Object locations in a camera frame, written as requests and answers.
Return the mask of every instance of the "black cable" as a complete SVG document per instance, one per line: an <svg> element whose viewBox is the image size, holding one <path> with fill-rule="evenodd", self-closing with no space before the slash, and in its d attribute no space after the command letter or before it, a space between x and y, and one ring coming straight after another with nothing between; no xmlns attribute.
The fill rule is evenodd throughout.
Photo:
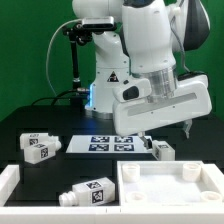
<svg viewBox="0 0 224 224"><path fill-rule="evenodd" d="M57 100L66 100L66 99L71 99L71 98L80 98L80 99L87 99L87 95L79 95L79 96L70 96L70 97L43 97L43 98L40 98L38 100L35 100L31 106L34 106L36 103L38 103L39 101L42 101L42 100L55 100L56 99L56 102Z"/></svg>
<svg viewBox="0 0 224 224"><path fill-rule="evenodd" d="M77 90L72 89L72 90L66 90L66 91L64 91L64 92L62 92L62 93L60 93L60 94L58 94L58 95L55 97L55 99L52 101L51 105L54 105L54 104L58 101L57 98L60 98L60 97L66 95L66 94L69 94L69 93L76 93L76 92L77 92Z"/></svg>

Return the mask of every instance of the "cable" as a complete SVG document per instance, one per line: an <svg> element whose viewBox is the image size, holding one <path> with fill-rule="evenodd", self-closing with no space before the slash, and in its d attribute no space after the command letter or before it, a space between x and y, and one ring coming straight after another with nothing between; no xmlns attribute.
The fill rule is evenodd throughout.
<svg viewBox="0 0 224 224"><path fill-rule="evenodd" d="M179 4L179 7L181 7L184 3L184 0L182 0ZM171 28L171 31L173 32L174 36L176 37L176 40L179 44L179 47L180 47L180 53L181 53L181 64L182 64L182 68L186 71L186 72L190 72L190 69L186 66L185 64L185 50L184 50L184 46L180 40L180 37L178 36L177 32L174 30L173 28L173 24L175 22L175 16L173 16L171 22L170 22L170 28Z"/></svg>
<svg viewBox="0 0 224 224"><path fill-rule="evenodd" d="M51 105L54 105L56 103L56 101L58 100L57 98L60 98L60 97L66 95L66 94L69 94L69 93L76 93L76 92L77 92L76 90L67 90L67 91L64 91L64 92L58 94L56 96L56 98L52 101Z"/></svg>
<svg viewBox="0 0 224 224"><path fill-rule="evenodd" d="M69 24L72 24L72 23L77 23L77 22L80 22L81 19L76 19L76 20L71 20L71 21L68 21L64 24L62 24L56 31L55 33L53 34L52 38L51 38L51 41L49 43L49 46L48 46L48 50L47 50L47 58L46 58L46 78L47 78L47 81L48 81L48 84L53 92L53 94L55 95L55 97L57 96L57 93L53 87L53 85L51 84L51 80L50 80L50 77L49 77L49 58L50 58L50 53L51 53L51 48L52 48L52 45L53 45L53 42L58 34L58 32L66 25L69 25Z"/></svg>
<svg viewBox="0 0 224 224"><path fill-rule="evenodd" d="M43 101L43 100L67 100L67 99L71 99L71 98L80 98L80 99L87 99L86 96L84 95L79 95L79 96L70 96L70 97L44 97L44 98L40 98L38 100L35 100L31 106L34 106L36 103Z"/></svg>

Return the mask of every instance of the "robot camera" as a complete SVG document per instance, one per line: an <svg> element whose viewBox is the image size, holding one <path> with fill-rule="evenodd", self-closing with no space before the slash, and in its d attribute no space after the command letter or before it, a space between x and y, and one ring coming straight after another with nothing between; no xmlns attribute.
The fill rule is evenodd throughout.
<svg viewBox="0 0 224 224"><path fill-rule="evenodd" d="M92 17L82 19L82 28L94 31L112 31L116 30L116 23L112 16L108 17Z"/></svg>

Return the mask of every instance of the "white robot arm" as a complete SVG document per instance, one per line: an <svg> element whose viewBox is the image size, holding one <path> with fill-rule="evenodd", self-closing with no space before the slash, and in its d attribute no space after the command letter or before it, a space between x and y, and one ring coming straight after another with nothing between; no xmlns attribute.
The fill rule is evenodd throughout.
<svg viewBox="0 0 224 224"><path fill-rule="evenodd" d="M207 38L209 22L201 2L183 0L166 7L163 0L125 0L122 22L132 77L114 91L117 134L142 135L177 122L191 124L192 118L208 114L206 75L189 72L177 78L173 57L174 50L196 49ZM139 79L148 85L144 90L136 85Z"/></svg>
<svg viewBox="0 0 224 224"><path fill-rule="evenodd" d="M188 72L177 78L173 56L174 51L184 55L184 49L197 49L209 34L200 0L178 0L169 6L163 0L73 0L73 9L79 18L113 16L122 21L122 41L117 35L114 41L111 32L94 36L99 64L92 85L94 106L86 107L99 114L113 112L118 135L142 136L177 122L191 124L192 118L211 111L206 75ZM113 72L118 82L108 83Z"/></svg>

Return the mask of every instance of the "green backdrop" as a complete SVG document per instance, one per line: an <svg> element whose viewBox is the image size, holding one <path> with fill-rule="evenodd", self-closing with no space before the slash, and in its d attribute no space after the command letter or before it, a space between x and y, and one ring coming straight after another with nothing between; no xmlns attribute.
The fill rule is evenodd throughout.
<svg viewBox="0 0 224 224"><path fill-rule="evenodd" d="M202 0L211 20L211 34L197 51L187 53L192 70L209 74L213 112L224 120L224 1ZM75 18L72 0L0 0L0 120L16 108L41 97L53 96L45 75L49 41L56 29ZM93 43L79 47L82 83L94 80ZM57 93L72 87L71 51L68 38L55 39L49 74Z"/></svg>

